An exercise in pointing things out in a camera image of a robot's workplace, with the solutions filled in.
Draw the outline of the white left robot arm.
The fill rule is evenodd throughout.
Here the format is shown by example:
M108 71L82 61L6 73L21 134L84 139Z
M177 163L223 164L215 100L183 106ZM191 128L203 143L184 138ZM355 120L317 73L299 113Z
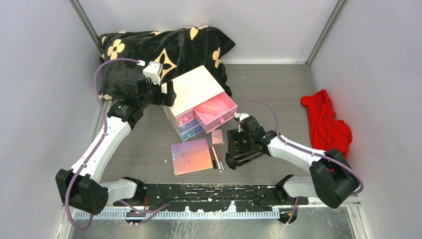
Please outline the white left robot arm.
M156 85L152 77L132 77L125 81L126 97L109 109L102 131L83 156L69 170L61 169L55 180L64 206L99 214L107 204L144 202L143 182L123 177L114 182L101 181L106 165L126 136L143 117L149 105L172 106L177 96L174 83L165 80Z

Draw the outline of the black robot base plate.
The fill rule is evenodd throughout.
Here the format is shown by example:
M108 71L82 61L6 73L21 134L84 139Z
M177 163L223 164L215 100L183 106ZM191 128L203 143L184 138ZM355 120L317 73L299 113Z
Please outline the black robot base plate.
M265 212L274 206L290 208L294 199L274 185L144 184L141 198L131 202L148 210L164 204L169 212L224 212L230 205L237 212Z

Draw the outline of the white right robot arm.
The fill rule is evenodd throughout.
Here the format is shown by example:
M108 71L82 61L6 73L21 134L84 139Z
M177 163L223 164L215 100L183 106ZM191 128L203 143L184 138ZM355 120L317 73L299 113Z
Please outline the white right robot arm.
M273 130L265 131L255 117L235 113L238 127L227 132L226 163L236 169L260 156L280 158L308 173L307 177L286 176L277 185L277 200L284 205L296 197L319 198L330 208L338 208L349 196L363 190L363 182L337 149L310 148L287 139Z

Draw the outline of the white pink drawer organizer box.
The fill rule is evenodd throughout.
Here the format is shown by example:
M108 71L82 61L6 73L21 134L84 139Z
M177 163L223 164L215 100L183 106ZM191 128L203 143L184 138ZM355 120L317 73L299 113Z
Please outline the white pink drawer organizer box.
M225 91L204 66L173 79L173 87L177 94L174 104L171 107L164 106L163 109L180 140L184 142L205 132L195 119L193 108Z

